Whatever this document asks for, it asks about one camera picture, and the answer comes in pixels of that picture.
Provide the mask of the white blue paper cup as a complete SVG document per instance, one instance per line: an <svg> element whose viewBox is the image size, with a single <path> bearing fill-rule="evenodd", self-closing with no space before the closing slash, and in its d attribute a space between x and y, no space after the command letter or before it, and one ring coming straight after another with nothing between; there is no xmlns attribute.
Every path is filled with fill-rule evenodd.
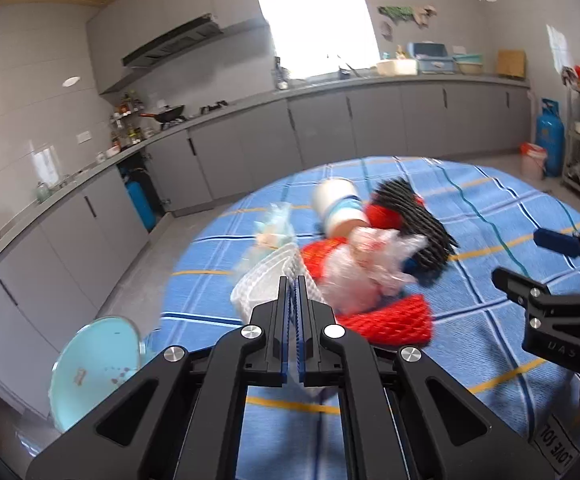
<svg viewBox="0 0 580 480"><path fill-rule="evenodd" d="M320 181L314 189L312 205L327 238L348 237L354 229L369 226L357 188L348 179Z"/></svg>

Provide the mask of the blue water filter tank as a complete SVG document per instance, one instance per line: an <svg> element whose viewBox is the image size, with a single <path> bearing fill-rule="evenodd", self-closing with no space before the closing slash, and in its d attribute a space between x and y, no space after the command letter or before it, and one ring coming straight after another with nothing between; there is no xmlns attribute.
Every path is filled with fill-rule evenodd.
<svg viewBox="0 0 580 480"><path fill-rule="evenodd" d="M151 232L156 227L156 214L148 201L144 188L129 174L124 177L124 184L142 224L148 232Z"/></svg>

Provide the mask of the black wok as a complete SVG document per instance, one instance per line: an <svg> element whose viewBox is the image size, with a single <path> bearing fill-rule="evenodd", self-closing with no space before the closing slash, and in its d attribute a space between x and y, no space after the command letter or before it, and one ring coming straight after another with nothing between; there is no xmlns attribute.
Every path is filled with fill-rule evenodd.
<svg viewBox="0 0 580 480"><path fill-rule="evenodd" d="M161 125L161 129L165 129L169 124L181 124L186 122L187 118L184 115L185 107L179 105L176 107L168 107L159 113L141 113L141 118L151 118Z"/></svg>

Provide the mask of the spice rack with bottles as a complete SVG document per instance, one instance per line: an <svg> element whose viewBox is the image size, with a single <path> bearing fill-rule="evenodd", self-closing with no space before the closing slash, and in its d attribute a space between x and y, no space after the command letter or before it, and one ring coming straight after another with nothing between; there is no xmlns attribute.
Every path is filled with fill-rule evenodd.
<svg viewBox="0 0 580 480"><path fill-rule="evenodd" d="M119 145L121 150L144 140L140 116L144 109L144 103L134 90L124 93L119 104L113 107L110 117L112 143Z"/></svg>

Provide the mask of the grey kitchen cabinets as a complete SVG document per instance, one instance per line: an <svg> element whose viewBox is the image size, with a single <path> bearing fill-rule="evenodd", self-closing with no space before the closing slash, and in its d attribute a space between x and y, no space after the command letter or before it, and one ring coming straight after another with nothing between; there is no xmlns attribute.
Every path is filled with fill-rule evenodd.
<svg viewBox="0 0 580 480"><path fill-rule="evenodd" d="M494 76L366 78L263 94L136 146L164 209L176 216L282 179L394 174L420 156L518 148L531 134L529 84ZM119 166L85 171L0 236L0 396L49 412L59 351L109 298L148 240Z"/></svg>

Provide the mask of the blue dish box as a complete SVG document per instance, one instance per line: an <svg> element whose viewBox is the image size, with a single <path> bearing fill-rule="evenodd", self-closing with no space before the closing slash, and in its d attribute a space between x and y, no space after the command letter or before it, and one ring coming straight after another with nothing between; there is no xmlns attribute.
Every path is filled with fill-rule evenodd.
<svg viewBox="0 0 580 480"><path fill-rule="evenodd" d="M448 55L445 44L436 42L410 42L407 52L417 61L420 74L454 74L454 58Z"/></svg>

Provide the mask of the light blue enamel basin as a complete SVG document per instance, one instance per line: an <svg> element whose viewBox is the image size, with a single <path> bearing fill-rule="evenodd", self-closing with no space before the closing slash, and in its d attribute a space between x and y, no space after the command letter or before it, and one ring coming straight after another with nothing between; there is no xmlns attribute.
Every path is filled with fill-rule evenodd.
<svg viewBox="0 0 580 480"><path fill-rule="evenodd" d="M146 348L136 325L107 316L82 327L52 367L50 416L62 434L145 364Z"/></svg>

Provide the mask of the green ceramic jar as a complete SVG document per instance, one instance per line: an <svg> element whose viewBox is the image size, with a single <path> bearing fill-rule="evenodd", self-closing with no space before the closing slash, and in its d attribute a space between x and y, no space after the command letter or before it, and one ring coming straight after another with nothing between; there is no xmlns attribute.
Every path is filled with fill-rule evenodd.
<svg viewBox="0 0 580 480"><path fill-rule="evenodd" d="M51 198L51 194L52 194L51 189L45 182L40 181L37 183L35 189L37 203L41 204L45 200L48 200L48 198Z"/></svg>

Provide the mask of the white crumpled plastic wrapper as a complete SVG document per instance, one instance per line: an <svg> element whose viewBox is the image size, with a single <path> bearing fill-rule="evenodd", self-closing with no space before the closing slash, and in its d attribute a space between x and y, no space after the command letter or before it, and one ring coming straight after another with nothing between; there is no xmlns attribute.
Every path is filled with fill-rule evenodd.
<svg viewBox="0 0 580 480"><path fill-rule="evenodd" d="M340 315L375 310L383 297L397 296L416 278L404 270L407 260L427 247L427 237L397 230L355 228L346 242L322 260L318 289Z"/></svg>

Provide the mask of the black range hood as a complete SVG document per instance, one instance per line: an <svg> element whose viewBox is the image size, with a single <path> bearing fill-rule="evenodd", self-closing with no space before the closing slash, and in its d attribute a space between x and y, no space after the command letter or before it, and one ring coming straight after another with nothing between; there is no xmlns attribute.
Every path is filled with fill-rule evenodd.
<svg viewBox="0 0 580 480"><path fill-rule="evenodd" d="M209 13L164 32L123 56L121 75L112 82L106 82L99 93L118 92L170 58L197 49L223 34Z"/></svg>

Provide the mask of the clear crumpled plastic wrapper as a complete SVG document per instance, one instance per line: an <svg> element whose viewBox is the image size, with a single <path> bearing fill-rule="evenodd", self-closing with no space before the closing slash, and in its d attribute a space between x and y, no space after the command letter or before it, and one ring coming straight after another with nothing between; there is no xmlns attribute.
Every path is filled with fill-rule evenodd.
<svg viewBox="0 0 580 480"><path fill-rule="evenodd" d="M287 202L271 203L261 220L254 222L254 242L235 266L239 275L246 274L257 263L277 249L296 241L291 223L292 206Z"/></svg>

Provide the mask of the wooden cutting board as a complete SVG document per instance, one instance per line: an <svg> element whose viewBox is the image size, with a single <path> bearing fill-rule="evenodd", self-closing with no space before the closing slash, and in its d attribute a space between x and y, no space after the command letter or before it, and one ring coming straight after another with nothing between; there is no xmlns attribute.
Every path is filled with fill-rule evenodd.
<svg viewBox="0 0 580 480"><path fill-rule="evenodd" d="M524 79L526 56L523 50L498 50L496 74L502 77Z"/></svg>

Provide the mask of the kitchen faucet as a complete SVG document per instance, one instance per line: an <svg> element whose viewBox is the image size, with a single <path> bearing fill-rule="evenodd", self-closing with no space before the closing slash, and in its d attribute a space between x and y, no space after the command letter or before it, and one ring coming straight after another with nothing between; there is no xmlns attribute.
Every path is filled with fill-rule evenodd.
<svg viewBox="0 0 580 480"><path fill-rule="evenodd" d="M338 54L330 54L328 58L331 62L337 63L337 78L339 80L348 80L351 78L360 78L360 72L356 70L350 63L346 62Z"/></svg>

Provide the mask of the red white waste bin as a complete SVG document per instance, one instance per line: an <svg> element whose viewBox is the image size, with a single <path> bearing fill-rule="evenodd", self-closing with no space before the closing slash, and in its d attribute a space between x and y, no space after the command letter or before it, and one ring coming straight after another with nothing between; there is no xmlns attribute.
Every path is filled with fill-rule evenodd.
<svg viewBox="0 0 580 480"><path fill-rule="evenodd" d="M524 142L520 145L520 170L525 179L539 181L545 177L547 151L541 146Z"/></svg>

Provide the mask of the black foam net sleeve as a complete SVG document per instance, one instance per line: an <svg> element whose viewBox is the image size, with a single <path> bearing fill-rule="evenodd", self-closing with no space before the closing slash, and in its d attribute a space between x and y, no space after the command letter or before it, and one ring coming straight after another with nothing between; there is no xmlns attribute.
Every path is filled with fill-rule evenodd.
<svg viewBox="0 0 580 480"><path fill-rule="evenodd" d="M427 210L406 179L380 182L371 203L399 214L402 226L398 230L404 235L426 238L427 245L409 259L405 270L412 272L422 286L431 287L441 277L459 244L444 224Z"/></svg>

